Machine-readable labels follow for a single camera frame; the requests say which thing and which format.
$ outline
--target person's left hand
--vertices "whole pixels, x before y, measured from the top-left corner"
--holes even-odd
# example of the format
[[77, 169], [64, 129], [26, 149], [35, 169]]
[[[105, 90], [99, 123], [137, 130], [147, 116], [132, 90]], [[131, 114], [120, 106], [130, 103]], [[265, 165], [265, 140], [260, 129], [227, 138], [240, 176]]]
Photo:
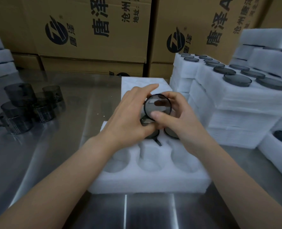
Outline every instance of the person's left hand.
[[157, 123], [142, 126], [140, 112], [144, 100], [151, 96], [159, 84], [150, 84], [143, 88], [133, 87], [123, 96], [113, 115], [98, 136], [103, 136], [105, 143], [110, 143], [114, 152], [132, 146], [151, 135], [157, 128]]

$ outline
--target brown cardboard box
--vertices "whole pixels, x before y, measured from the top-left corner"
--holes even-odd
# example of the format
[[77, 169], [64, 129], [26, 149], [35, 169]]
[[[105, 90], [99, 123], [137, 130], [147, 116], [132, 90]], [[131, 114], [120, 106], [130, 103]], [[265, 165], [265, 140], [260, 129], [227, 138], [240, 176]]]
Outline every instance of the brown cardboard box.
[[261, 28], [282, 28], [282, 0], [273, 0]]
[[12, 52], [37, 53], [21, 0], [0, 0], [0, 38]]
[[173, 73], [173, 67], [173, 64], [151, 63], [148, 77], [170, 79]]
[[158, 0], [150, 62], [174, 53], [207, 54], [226, 64], [244, 28], [253, 28], [267, 0]]
[[15, 66], [22, 69], [43, 70], [39, 56], [13, 53]]
[[115, 76], [119, 73], [127, 73], [135, 77], [142, 77], [143, 74], [143, 63], [47, 57], [41, 57], [41, 61], [45, 71], [72, 71]]
[[41, 56], [146, 62], [151, 0], [23, 3]]

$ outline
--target fingernail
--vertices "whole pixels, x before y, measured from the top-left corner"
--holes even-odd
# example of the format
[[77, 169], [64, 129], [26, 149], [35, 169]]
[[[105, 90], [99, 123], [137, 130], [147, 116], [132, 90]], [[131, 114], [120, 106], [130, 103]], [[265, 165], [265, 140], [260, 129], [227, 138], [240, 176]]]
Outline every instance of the fingernail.
[[154, 118], [154, 119], [157, 119], [159, 117], [159, 114], [160, 114], [159, 111], [151, 112], [151, 117]]

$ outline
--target person's right hand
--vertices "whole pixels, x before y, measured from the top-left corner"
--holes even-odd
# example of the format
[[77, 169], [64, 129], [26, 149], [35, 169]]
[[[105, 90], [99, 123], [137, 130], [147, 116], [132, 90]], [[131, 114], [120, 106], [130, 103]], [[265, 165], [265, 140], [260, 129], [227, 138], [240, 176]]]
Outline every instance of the person's right hand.
[[151, 117], [160, 126], [169, 127], [173, 130], [186, 150], [198, 157], [199, 151], [204, 150], [208, 144], [215, 141], [199, 122], [183, 95], [179, 92], [163, 92], [162, 94], [170, 99], [172, 109], [175, 111], [175, 117], [159, 111], [152, 112]]

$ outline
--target table surface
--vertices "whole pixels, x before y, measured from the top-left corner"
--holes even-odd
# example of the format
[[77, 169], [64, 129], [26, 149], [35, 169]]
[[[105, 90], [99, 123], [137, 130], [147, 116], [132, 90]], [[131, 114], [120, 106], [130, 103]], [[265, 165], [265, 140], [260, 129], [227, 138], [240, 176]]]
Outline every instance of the table surface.
[[[0, 214], [69, 158], [120, 102], [121, 77], [24, 70], [0, 77], [3, 88], [17, 82], [34, 91], [61, 87], [63, 112], [21, 135], [0, 127]], [[282, 174], [255, 149], [223, 146], [231, 157], [282, 205]], [[64, 228], [235, 228], [238, 227], [214, 184], [205, 194], [98, 194], [82, 196]]]

